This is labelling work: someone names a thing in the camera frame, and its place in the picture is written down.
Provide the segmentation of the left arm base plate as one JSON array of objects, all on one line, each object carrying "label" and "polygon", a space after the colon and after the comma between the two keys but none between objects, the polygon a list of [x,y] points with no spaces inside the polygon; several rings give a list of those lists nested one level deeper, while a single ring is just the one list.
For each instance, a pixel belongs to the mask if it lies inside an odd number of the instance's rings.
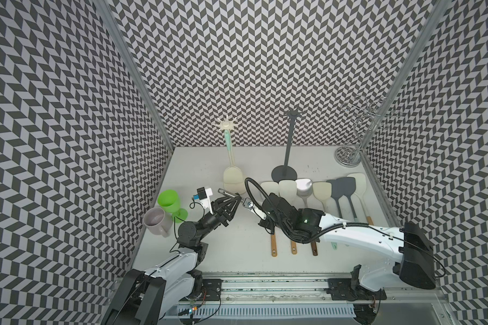
[{"label": "left arm base plate", "polygon": [[196,301],[219,301],[222,292],[222,279],[195,280],[192,293],[187,299]]}]

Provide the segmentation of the grey turner mint handle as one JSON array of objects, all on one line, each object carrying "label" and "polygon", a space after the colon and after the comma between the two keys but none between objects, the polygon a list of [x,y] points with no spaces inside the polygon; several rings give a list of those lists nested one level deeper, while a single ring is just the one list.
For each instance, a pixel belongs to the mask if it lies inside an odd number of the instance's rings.
[{"label": "grey turner mint handle", "polygon": [[335,200],[337,209],[338,209],[338,216],[339,218],[342,218],[342,210],[340,207],[340,198],[342,197],[342,191],[339,188],[339,183],[337,180],[327,180],[327,183],[332,185],[332,194],[331,197]]}]

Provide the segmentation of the grey spatula mint handle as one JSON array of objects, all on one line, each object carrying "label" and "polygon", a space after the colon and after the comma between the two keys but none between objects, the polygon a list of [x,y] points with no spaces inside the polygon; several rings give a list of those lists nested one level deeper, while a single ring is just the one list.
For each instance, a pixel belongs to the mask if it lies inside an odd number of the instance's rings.
[{"label": "grey spatula mint handle", "polygon": [[359,222],[354,204],[352,203],[352,195],[355,193],[356,190],[356,179],[353,177],[340,177],[337,178],[336,184],[338,185],[342,195],[348,199],[354,221]]}]

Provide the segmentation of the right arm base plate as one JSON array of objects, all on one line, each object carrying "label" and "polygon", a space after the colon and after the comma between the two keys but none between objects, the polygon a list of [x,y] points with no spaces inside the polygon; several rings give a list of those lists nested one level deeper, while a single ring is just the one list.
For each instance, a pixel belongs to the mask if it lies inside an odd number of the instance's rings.
[{"label": "right arm base plate", "polygon": [[383,289],[373,292],[359,284],[353,286],[350,278],[328,278],[328,288],[326,293],[331,295],[333,301],[373,301],[387,300],[387,295]]}]

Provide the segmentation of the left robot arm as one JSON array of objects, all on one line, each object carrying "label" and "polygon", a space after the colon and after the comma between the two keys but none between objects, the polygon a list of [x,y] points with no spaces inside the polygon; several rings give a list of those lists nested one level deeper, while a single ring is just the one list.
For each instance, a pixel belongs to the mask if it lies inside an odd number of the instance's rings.
[{"label": "left robot arm", "polygon": [[239,194],[223,194],[205,201],[209,212],[197,222],[180,224],[176,250],[156,266],[132,269],[124,276],[100,323],[157,324],[181,299],[198,297],[203,279],[196,267],[208,248],[203,239],[219,226],[228,226],[242,200]]}]

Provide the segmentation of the cream spatula wooden handle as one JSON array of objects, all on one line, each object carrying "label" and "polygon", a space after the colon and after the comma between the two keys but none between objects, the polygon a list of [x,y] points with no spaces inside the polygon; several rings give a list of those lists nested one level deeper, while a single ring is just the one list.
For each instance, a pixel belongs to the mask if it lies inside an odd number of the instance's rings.
[{"label": "cream spatula wooden handle", "polygon": [[372,226],[374,224],[370,213],[368,211],[367,205],[365,204],[364,194],[367,190],[367,179],[363,173],[351,173],[348,177],[352,177],[355,180],[356,190],[354,191],[354,195],[360,200],[363,212],[365,214],[365,218],[367,219],[367,223]]}]

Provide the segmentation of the cream turner mint handle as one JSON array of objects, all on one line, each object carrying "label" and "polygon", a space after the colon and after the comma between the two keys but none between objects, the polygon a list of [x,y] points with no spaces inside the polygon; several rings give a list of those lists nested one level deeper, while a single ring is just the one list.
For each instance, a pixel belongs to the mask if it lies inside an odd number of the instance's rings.
[{"label": "cream turner mint handle", "polygon": [[[325,181],[314,182],[313,194],[314,197],[322,203],[323,212],[327,213],[328,212],[327,201],[332,196],[332,185]],[[323,228],[334,225],[336,223],[336,220],[334,218],[330,218],[326,216],[322,217],[321,220],[324,221]]]}]

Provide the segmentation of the cream utensil rack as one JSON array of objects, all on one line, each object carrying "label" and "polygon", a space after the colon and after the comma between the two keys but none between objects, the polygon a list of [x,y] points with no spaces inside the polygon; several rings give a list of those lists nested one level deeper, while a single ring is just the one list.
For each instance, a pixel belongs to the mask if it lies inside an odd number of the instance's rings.
[{"label": "cream utensil rack", "polygon": [[224,189],[228,192],[243,195],[246,193],[244,185],[244,174],[235,163],[235,156],[233,152],[233,142],[231,138],[231,132],[235,130],[237,122],[230,120],[228,117],[225,119],[217,118],[215,126],[223,132],[227,153],[229,156],[229,167],[227,167],[223,173],[223,185]]}]

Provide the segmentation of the cream spatula light wood handle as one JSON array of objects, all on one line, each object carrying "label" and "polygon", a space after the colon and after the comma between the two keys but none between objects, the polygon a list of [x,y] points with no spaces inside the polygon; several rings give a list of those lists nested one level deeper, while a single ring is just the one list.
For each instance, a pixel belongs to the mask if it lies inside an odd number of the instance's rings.
[{"label": "cream spatula light wood handle", "polygon": [[[268,197],[268,195],[270,193],[275,193],[276,195],[278,195],[278,193],[279,193],[279,184],[274,182],[274,181],[265,181],[265,182],[261,183],[261,187],[266,192],[266,195],[262,195],[262,198],[264,200],[266,199],[266,197]],[[273,257],[276,257],[277,256],[277,242],[276,242],[276,237],[275,237],[275,229],[271,228],[270,233],[271,233],[271,255]]]}]

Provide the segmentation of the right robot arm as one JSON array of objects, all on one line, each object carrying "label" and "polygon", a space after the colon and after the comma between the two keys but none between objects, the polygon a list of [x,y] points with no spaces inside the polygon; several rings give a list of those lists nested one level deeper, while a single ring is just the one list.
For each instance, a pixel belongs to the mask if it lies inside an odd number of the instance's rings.
[{"label": "right robot arm", "polygon": [[433,245],[415,223],[389,228],[351,222],[321,210],[297,209],[276,194],[270,194],[263,203],[245,199],[243,205],[259,216],[261,227],[271,232],[280,230],[298,244],[323,240],[381,255],[374,264],[358,265],[352,271],[356,283],[365,290],[376,292],[400,284],[424,290],[436,288],[438,261]]}]

